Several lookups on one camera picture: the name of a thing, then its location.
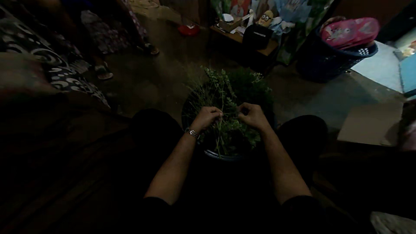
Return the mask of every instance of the black bag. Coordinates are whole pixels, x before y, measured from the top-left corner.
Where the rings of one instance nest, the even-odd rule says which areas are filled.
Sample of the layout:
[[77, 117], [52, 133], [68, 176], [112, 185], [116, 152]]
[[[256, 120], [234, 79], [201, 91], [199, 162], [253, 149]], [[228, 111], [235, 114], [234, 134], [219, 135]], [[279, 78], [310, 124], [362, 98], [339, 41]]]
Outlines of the black bag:
[[269, 44], [269, 39], [272, 37], [273, 31], [260, 26], [250, 25], [246, 28], [243, 36], [243, 45], [255, 50], [262, 50]]

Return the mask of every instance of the forearm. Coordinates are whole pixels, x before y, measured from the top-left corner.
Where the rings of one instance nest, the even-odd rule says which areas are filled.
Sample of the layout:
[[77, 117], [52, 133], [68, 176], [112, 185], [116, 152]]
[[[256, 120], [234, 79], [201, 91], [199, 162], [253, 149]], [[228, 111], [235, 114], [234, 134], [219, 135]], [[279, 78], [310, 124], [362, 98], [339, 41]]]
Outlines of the forearm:
[[270, 162], [275, 196], [279, 203], [283, 204], [288, 199], [300, 195], [311, 196], [310, 190], [274, 130], [269, 126], [260, 133]]
[[185, 133], [156, 173], [144, 197], [158, 197], [174, 204], [181, 192], [192, 159], [196, 138]]

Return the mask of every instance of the plush toy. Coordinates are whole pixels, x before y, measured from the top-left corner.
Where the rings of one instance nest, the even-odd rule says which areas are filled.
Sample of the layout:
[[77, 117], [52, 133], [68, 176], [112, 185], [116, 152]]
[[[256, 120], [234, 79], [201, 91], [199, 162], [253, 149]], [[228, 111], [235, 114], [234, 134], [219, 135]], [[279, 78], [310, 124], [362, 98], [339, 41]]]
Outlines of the plush toy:
[[264, 14], [260, 17], [259, 21], [257, 22], [258, 25], [269, 27], [270, 23], [273, 19], [273, 12], [268, 10], [264, 12]]

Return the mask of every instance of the black and white patterned cloth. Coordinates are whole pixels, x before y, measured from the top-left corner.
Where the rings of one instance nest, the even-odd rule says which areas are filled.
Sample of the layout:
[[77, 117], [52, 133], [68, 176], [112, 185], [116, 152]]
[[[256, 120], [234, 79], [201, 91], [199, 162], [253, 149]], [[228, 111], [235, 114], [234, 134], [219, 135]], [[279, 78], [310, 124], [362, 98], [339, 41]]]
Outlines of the black and white patterned cloth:
[[98, 98], [106, 106], [108, 102], [103, 93], [79, 74], [68, 61], [50, 47], [21, 21], [0, 5], [4, 17], [0, 19], [0, 52], [17, 52], [34, 55], [45, 70], [45, 76], [55, 88], [62, 92], [78, 91]]

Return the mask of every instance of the picture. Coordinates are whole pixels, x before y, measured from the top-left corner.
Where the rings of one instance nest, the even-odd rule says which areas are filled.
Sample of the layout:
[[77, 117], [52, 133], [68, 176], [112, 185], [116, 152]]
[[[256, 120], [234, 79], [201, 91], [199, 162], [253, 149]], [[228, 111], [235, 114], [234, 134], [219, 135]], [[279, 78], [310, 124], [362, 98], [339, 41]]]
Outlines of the picture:
[[243, 17], [248, 12], [251, 0], [233, 0], [231, 3], [230, 15]]

